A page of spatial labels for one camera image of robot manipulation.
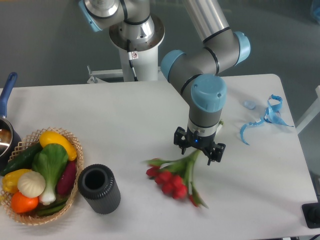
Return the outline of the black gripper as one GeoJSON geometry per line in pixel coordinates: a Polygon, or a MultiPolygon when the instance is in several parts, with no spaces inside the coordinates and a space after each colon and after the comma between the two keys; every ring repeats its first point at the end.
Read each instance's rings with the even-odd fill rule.
{"type": "Polygon", "coordinates": [[[220,163],[226,145],[224,143],[215,143],[216,133],[209,136],[195,135],[189,128],[185,131],[182,127],[178,126],[174,132],[173,144],[181,149],[181,154],[184,155],[185,151],[189,147],[196,148],[203,151],[207,156],[207,165],[210,166],[211,162],[220,163]]]}

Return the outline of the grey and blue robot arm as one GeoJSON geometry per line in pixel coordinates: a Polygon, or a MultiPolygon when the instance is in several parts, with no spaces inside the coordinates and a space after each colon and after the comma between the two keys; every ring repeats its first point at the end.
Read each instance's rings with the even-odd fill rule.
{"type": "Polygon", "coordinates": [[[162,21],[148,0],[81,0],[79,7],[93,31],[108,30],[117,47],[126,82],[155,81],[162,73],[189,106],[187,128],[178,127],[173,142],[182,151],[193,147],[209,162],[220,162],[226,146],[215,136],[227,86],[220,72],[238,65],[251,52],[249,39],[232,31],[215,0],[186,0],[184,6],[202,41],[193,55],[181,50],[158,59],[165,36],[162,21]]]}

